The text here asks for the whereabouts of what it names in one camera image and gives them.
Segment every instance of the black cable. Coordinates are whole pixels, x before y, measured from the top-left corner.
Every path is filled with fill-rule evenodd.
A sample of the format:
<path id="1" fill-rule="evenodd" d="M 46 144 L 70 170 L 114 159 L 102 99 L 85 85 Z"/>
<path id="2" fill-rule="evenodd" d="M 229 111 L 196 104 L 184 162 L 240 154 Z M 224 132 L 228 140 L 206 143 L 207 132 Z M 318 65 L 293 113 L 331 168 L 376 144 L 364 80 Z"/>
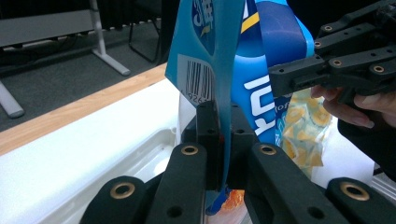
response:
<path id="1" fill-rule="evenodd" d="M 65 48 L 64 46 L 66 45 L 66 43 L 69 42 L 71 37 L 74 37 L 73 42 L 71 43 L 70 46 L 67 46 L 67 48 Z M 73 48 L 76 45 L 77 40 L 78 40 L 78 34 L 68 35 L 66 39 L 62 41 L 62 43 L 60 43 L 55 50 L 52 50 L 51 52 L 47 52 L 47 53 L 40 53 L 30 49 L 21 49 L 21 50 L 17 49 L 15 51 L 10 51 L 10 50 L 0 51 L 0 68 L 5 69 L 9 67 L 18 67 L 18 66 L 35 63 L 37 60 Z"/>

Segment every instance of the blue packaging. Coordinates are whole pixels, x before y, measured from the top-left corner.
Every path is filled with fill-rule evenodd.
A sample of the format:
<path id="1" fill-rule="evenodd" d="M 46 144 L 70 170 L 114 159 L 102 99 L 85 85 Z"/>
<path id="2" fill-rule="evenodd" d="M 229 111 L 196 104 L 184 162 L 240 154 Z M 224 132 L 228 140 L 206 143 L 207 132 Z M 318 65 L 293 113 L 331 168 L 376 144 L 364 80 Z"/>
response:
<path id="1" fill-rule="evenodd" d="M 230 92 L 244 4 L 245 0 L 181 0 L 165 71 L 191 104 L 215 103 L 224 139 L 222 189 L 230 163 Z M 217 195 L 207 193 L 206 203 Z"/>
<path id="2" fill-rule="evenodd" d="M 286 0 L 256 0 L 262 31 L 262 45 L 267 66 L 289 63 L 314 55 L 314 40 L 294 16 Z M 276 144 L 281 145 L 285 117 L 292 94 L 274 99 Z"/>

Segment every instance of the gray carpet floor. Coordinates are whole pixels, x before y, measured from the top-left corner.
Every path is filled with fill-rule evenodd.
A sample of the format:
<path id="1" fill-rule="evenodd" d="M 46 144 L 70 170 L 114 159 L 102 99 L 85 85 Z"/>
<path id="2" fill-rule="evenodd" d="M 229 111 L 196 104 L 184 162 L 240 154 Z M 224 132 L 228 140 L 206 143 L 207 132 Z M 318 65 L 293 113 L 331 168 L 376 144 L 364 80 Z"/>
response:
<path id="1" fill-rule="evenodd" d="M 94 33 L 61 37 L 0 52 L 0 80 L 24 109 L 10 119 L 0 108 L 0 132 L 72 103 L 156 66 L 128 46 L 129 27 L 104 31 L 106 52 L 131 70 L 124 77 L 92 53 Z M 134 26 L 134 46 L 153 55 L 157 34 L 149 23 Z"/>

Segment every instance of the screw hole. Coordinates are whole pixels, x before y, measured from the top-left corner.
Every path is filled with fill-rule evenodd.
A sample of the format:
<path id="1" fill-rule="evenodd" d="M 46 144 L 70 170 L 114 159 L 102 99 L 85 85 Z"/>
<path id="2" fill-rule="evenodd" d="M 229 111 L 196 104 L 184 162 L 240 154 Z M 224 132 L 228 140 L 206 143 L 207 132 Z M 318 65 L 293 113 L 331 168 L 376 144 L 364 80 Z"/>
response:
<path id="1" fill-rule="evenodd" d="M 374 70 L 377 73 L 383 73 L 385 71 L 384 67 L 382 67 L 382 66 L 374 66 Z"/>
<path id="2" fill-rule="evenodd" d="M 269 155 L 269 156 L 272 156 L 272 155 L 275 155 L 275 154 L 276 154 L 276 150 L 275 150 L 273 147 L 266 146 L 266 145 L 261 146 L 260 151 L 261 151 L 263 154 Z"/>
<path id="3" fill-rule="evenodd" d="M 134 193 L 134 184 L 122 182 L 114 185 L 110 191 L 110 196 L 114 199 L 128 198 Z"/>
<path id="4" fill-rule="evenodd" d="M 314 217 L 316 219 L 324 218 L 323 212 L 316 207 L 308 207 L 308 213 L 309 213 L 309 215 L 311 215 L 311 217 Z"/>
<path id="5" fill-rule="evenodd" d="M 352 184 L 352 183 L 347 183 L 343 182 L 341 183 L 341 191 L 345 193 L 346 196 L 349 198 L 352 198 L 357 201 L 367 201 L 370 199 L 369 193 L 361 188 L 358 185 Z"/>
<path id="6" fill-rule="evenodd" d="M 180 217 L 183 214 L 183 210 L 179 206 L 173 206 L 166 211 L 166 214 L 169 217 Z"/>
<path id="7" fill-rule="evenodd" d="M 181 149 L 181 153 L 187 156 L 195 155 L 198 152 L 198 147 L 186 146 Z"/>
<path id="8" fill-rule="evenodd" d="M 335 64 L 335 65 L 341 65 L 342 64 L 340 60 L 334 60 L 332 63 Z"/>

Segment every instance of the gray chair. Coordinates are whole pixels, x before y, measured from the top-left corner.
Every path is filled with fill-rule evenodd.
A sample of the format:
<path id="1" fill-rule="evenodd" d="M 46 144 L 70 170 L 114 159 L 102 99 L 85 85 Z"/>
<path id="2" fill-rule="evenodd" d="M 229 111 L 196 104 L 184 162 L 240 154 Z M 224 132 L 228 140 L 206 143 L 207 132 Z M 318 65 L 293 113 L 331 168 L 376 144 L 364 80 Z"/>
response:
<path id="1" fill-rule="evenodd" d="M 133 34 L 134 34 L 134 26 L 131 24 L 131 28 L 129 31 L 129 48 L 140 55 L 142 58 L 147 61 L 154 63 L 158 60 L 158 56 L 160 53 L 160 45 L 161 45 L 161 27 L 157 25 L 157 19 L 162 16 L 162 0 L 136 0 L 134 2 L 134 8 L 139 12 L 148 16 L 148 18 L 152 21 L 152 24 L 155 28 L 156 33 L 158 34 L 157 46 L 155 49 L 154 57 L 150 58 L 147 54 L 138 50 L 133 46 Z"/>

